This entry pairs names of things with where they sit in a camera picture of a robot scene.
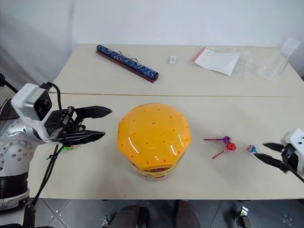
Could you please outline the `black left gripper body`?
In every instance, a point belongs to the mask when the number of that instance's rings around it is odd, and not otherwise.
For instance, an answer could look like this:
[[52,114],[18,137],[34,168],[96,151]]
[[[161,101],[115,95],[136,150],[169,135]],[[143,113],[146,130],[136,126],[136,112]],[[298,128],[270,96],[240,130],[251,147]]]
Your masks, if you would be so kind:
[[78,116],[72,106],[67,109],[53,111],[44,126],[53,142],[64,142],[68,136],[84,131],[83,118]]

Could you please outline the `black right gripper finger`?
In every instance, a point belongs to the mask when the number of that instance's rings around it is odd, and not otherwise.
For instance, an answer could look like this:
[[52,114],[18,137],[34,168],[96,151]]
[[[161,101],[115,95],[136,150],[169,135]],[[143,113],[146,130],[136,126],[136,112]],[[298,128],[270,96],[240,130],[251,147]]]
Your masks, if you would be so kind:
[[288,167],[283,163],[283,161],[275,159],[272,156],[262,153],[255,153],[254,156],[265,164],[276,167],[284,173],[287,173],[289,171]]
[[273,151],[277,151],[277,152],[282,152],[284,150],[284,146],[282,144],[279,143],[274,143],[274,142],[267,142],[263,144],[265,147],[273,150]]

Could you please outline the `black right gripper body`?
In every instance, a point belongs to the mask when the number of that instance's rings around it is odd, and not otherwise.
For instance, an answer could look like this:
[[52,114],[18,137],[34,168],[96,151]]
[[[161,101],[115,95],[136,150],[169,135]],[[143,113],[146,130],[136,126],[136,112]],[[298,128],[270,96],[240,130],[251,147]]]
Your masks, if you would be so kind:
[[296,148],[291,145],[282,145],[281,149],[281,156],[282,156],[282,163],[283,163],[283,168],[281,171],[283,172],[288,172],[292,168],[294,171],[297,171],[297,165],[298,165],[298,155],[296,154]]

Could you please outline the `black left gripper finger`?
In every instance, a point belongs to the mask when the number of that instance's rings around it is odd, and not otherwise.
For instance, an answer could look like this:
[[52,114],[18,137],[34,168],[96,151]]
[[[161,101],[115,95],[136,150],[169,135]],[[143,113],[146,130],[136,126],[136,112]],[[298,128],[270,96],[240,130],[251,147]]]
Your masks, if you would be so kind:
[[112,112],[111,109],[103,106],[88,106],[75,109],[77,116],[81,119],[86,118],[103,118]]
[[105,136],[105,132],[84,130],[63,135],[61,137],[61,143],[63,145],[81,145],[95,142],[103,136]]

